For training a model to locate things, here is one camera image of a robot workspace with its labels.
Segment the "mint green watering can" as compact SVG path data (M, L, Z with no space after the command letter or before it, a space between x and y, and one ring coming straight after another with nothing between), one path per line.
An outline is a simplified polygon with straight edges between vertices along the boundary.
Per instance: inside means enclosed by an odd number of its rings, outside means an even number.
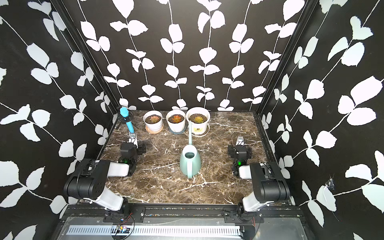
M180 156L180 169L184 175L192 179L201 169L201 157L192 140L192 122L188 123L189 142Z

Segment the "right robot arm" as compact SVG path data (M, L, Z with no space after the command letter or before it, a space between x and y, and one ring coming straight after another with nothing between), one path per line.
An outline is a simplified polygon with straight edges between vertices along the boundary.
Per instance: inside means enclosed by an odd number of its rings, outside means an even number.
M229 145L228 155L234 160L234 176L252 181L253 191L239 203L242 213L258 212L270 204L289 200L291 193L277 163L248 163L252 149L245 145Z

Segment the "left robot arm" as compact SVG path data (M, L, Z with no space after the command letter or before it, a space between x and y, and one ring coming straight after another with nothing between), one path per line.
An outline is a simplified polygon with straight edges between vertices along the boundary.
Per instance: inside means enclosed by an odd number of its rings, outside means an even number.
M75 199L96 203L106 210L126 213L128 202L106 187L108 177L131 177L140 155L146 153L142 141L137 144L123 142L117 162L84 159L64 185L64 194Z

